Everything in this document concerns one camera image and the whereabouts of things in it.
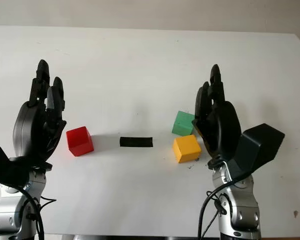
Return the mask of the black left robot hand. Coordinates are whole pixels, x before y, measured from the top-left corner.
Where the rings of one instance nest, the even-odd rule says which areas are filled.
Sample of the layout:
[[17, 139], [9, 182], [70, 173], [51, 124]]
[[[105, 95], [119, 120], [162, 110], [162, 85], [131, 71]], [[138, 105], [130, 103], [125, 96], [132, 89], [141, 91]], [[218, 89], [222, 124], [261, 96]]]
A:
[[13, 128], [16, 161], [21, 165], [52, 169], [47, 160], [61, 139], [67, 122], [63, 82], [55, 77], [50, 85], [48, 63], [41, 59], [32, 80], [29, 100], [22, 104]]

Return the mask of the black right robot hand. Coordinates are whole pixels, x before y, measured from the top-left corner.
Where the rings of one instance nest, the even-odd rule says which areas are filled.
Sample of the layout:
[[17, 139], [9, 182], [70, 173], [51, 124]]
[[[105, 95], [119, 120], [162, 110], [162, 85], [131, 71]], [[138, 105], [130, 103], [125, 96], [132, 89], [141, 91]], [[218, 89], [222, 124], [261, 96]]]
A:
[[225, 99], [220, 68], [214, 64], [209, 81], [199, 89], [192, 124], [214, 160], [229, 160], [236, 151], [241, 126], [232, 103]]

